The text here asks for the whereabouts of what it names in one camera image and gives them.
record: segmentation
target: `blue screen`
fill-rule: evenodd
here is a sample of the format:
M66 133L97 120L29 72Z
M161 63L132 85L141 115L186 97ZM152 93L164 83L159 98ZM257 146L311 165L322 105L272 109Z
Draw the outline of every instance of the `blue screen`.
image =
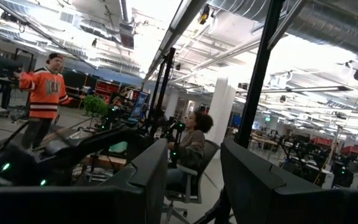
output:
M131 112L131 118L138 118L142 112L143 105L146 103L147 93L140 92Z

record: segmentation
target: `chair armrest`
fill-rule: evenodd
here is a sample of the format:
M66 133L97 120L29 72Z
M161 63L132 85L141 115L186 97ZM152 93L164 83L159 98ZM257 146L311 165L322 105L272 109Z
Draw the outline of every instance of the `chair armrest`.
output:
M182 171L184 171L184 172L186 172L187 174L191 174L191 175L195 175L195 176L198 175L197 171L189 169L189 168L186 168L186 167L178 165L178 164L177 164L177 168L182 170Z

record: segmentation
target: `green plant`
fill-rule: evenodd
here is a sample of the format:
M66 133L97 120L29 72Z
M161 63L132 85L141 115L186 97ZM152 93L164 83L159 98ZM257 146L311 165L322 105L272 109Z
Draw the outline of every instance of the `green plant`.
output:
M108 104L104 99L98 96L88 95L84 100L84 109L87 115L92 114L96 116L104 116L107 115Z

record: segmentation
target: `man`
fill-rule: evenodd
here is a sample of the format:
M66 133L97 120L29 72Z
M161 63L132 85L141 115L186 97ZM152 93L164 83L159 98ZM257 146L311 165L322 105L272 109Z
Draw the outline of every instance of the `man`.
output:
M57 116L58 104L67 104L63 76L59 73L63 67L63 56L52 53L47 60L47 66L34 72L16 73L20 78L20 88L31 91L30 120L22 138L22 147L33 149L41 145L48 134L53 119Z

